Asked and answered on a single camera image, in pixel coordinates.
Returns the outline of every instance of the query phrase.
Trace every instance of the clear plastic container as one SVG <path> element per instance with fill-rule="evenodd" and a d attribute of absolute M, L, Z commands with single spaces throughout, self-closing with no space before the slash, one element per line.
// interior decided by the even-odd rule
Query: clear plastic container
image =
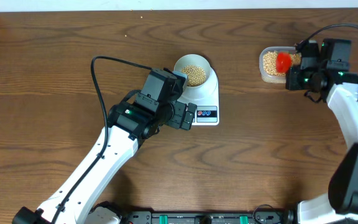
<path fill-rule="evenodd" d="M 295 54 L 295 47 L 268 47 L 260 53 L 259 56 L 259 70 L 262 74 L 262 80 L 269 83 L 285 83 L 285 76 L 269 75 L 264 69 L 264 55 L 267 52 L 286 52 L 289 54 Z"/>

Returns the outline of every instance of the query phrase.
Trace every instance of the grain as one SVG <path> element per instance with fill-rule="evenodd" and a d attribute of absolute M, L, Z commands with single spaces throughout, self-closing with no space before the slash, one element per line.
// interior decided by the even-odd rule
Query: grain
<path fill-rule="evenodd" d="M 206 81 L 205 71 L 200 66 L 187 65 L 180 71 L 189 77 L 188 86 L 199 86 Z"/>
<path fill-rule="evenodd" d="M 264 69 L 269 75 L 276 76 L 285 76 L 285 73 L 280 73 L 276 71 L 276 59 L 278 53 L 267 52 L 264 54 Z M 300 65 L 301 63 L 301 55 L 300 54 L 290 54 L 292 65 Z"/>

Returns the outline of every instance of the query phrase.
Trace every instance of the bowl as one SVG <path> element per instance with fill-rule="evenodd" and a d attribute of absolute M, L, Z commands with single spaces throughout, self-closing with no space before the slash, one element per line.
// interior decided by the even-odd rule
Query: bowl
<path fill-rule="evenodd" d="M 185 55 L 185 56 L 179 58 L 179 60 L 175 64 L 173 70 L 177 71 L 177 72 L 181 72 L 181 70 L 184 67 L 186 67 L 187 65 L 196 65 L 196 66 L 201 67 L 205 72 L 206 80 L 201 85 L 187 86 L 186 88 L 199 88 L 202 85 L 204 85 L 211 74 L 211 66 L 210 66 L 209 62 L 204 57 L 202 57 L 200 55 L 189 54 L 189 55 Z"/>
<path fill-rule="evenodd" d="M 269 75 L 264 69 L 264 55 L 267 52 L 285 52 L 289 54 L 295 54 L 294 47 L 268 47 L 260 53 L 259 56 L 259 70 L 262 75 L 262 80 L 268 83 L 285 83 L 285 76 Z"/>

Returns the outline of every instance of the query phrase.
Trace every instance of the brown tabletop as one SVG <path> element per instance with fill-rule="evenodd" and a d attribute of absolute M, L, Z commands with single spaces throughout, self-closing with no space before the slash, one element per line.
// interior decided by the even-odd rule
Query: brown tabletop
<path fill-rule="evenodd" d="M 325 193 L 346 151 L 337 120 L 303 91 L 263 82 L 259 54 L 338 22 L 358 24 L 358 9 L 0 13 L 0 223 L 49 198 L 99 136 L 95 55 L 171 69 L 183 55 L 204 55 L 218 74 L 221 113 L 216 127 L 163 127 L 98 202 L 233 212 Z M 358 31 L 324 37 L 353 40 L 358 72 Z M 96 72 L 108 109 L 148 75 L 109 61 Z"/>

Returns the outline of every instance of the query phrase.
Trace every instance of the green component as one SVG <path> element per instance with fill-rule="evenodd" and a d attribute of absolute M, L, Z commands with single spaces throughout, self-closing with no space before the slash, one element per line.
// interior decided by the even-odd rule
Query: green component
<path fill-rule="evenodd" d="M 240 216 L 240 224 L 248 224 L 248 217 Z"/>
<path fill-rule="evenodd" d="M 168 224 L 168 215 L 160 215 L 160 224 Z"/>

